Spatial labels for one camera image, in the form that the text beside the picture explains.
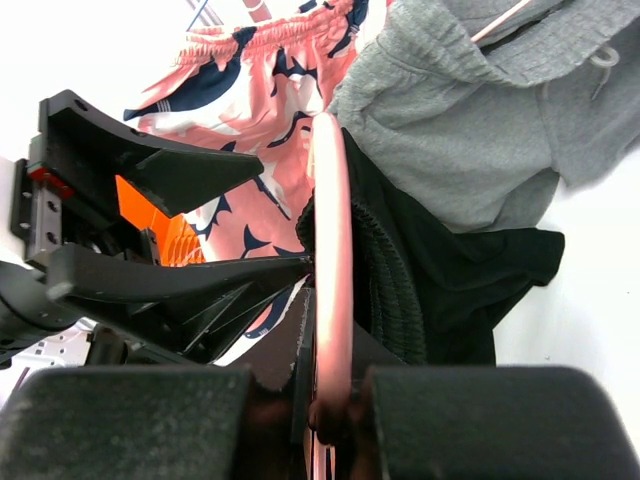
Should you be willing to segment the grey shorts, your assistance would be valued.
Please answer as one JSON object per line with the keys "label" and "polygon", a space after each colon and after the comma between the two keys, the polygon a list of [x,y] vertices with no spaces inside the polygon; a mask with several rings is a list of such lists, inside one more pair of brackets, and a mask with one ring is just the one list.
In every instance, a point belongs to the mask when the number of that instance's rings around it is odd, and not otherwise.
{"label": "grey shorts", "polygon": [[639,143],[639,5],[397,1],[331,111],[392,181],[455,232],[533,226],[559,184]]}

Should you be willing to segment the pink hanger of grey shorts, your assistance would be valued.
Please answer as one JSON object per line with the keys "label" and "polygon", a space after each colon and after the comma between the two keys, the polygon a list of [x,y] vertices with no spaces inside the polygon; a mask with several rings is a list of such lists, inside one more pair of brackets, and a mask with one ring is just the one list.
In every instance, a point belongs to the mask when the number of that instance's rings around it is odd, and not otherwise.
{"label": "pink hanger of grey shorts", "polygon": [[511,7],[509,10],[498,16],[496,19],[491,21],[488,25],[482,28],[475,35],[471,36],[470,39],[473,43],[477,43],[486,36],[488,36],[491,32],[497,29],[499,26],[504,24],[507,20],[513,17],[515,14],[524,9],[527,5],[531,3],[531,0],[521,0],[516,5]]}

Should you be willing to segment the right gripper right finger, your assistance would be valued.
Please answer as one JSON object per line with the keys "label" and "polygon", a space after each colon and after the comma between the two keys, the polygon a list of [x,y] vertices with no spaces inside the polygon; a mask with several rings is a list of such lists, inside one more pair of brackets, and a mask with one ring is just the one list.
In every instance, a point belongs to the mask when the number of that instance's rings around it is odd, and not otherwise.
{"label": "right gripper right finger", "polygon": [[371,372],[385,479],[636,479],[609,396],[566,367]]}

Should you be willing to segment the pink hanger of black shorts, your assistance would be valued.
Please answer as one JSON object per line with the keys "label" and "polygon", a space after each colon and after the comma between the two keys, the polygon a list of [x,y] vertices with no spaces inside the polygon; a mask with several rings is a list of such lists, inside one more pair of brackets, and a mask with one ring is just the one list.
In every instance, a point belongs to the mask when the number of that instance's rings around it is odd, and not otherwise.
{"label": "pink hanger of black shorts", "polygon": [[315,227],[315,426],[333,426],[351,396],[353,355],[353,253],[351,200],[344,139],[327,112],[312,121],[309,169]]}

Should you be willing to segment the blue wire hanger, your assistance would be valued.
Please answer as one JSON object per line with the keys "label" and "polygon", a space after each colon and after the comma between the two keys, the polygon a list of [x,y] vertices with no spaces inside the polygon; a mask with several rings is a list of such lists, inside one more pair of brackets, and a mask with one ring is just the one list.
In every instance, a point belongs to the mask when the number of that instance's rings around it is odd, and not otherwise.
{"label": "blue wire hanger", "polygon": [[208,5],[207,0],[186,0],[186,4],[191,8],[192,12],[187,24],[187,31],[191,31],[197,27],[209,27],[214,25],[206,13]]}

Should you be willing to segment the black shorts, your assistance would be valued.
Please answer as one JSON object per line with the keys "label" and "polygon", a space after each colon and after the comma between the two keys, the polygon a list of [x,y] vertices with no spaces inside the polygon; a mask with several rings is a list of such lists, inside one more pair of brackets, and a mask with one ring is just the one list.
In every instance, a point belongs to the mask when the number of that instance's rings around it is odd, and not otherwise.
{"label": "black shorts", "polygon": [[493,330],[556,276],[560,232],[456,234],[391,181],[343,131],[353,238],[354,314],[411,365],[493,365]]}

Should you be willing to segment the pink navy patterned shorts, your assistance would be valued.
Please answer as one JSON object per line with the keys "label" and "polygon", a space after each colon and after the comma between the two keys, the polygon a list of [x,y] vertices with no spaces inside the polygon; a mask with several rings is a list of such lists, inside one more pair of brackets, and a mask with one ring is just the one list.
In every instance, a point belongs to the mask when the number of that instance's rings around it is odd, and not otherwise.
{"label": "pink navy patterned shorts", "polygon": [[284,18],[186,35],[124,120],[173,141],[254,154],[264,170],[185,215],[195,238],[172,249],[172,265],[301,251],[295,226],[313,187],[312,120],[386,14],[384,1],[302,1]]}

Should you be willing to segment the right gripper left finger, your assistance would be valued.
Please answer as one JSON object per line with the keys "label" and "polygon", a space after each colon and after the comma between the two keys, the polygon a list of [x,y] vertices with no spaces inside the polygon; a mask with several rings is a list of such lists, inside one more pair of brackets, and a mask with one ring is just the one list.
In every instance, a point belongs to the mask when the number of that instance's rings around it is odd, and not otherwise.
{"label": "right gripper left finger", "polygon": [[229,479],[244,369],[58,368],[1,412],[4,479]]}

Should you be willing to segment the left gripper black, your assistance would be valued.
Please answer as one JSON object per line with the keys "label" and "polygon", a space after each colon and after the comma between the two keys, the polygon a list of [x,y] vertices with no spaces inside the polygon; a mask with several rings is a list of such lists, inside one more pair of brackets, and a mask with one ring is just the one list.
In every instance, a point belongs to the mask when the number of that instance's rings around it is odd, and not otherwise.
{"label": "left gripper black", "polygon": [[[173,218],[264,171],[254,155],[137,131],[71,90],[40,102],[39,133],[41,165],[105,218],[119,214],[117,176]],[[1,189],[11,194],[7,226],[27,263],[1,262],[3,360],[90,318],[99,324],[90,360],[209,364],[312,270],[306,254],[150,265],[160,260],[151,230],[122,217],[95,230],[65,207],[51,179],[31,179],[24,159],[1,178],[12,181]]]}

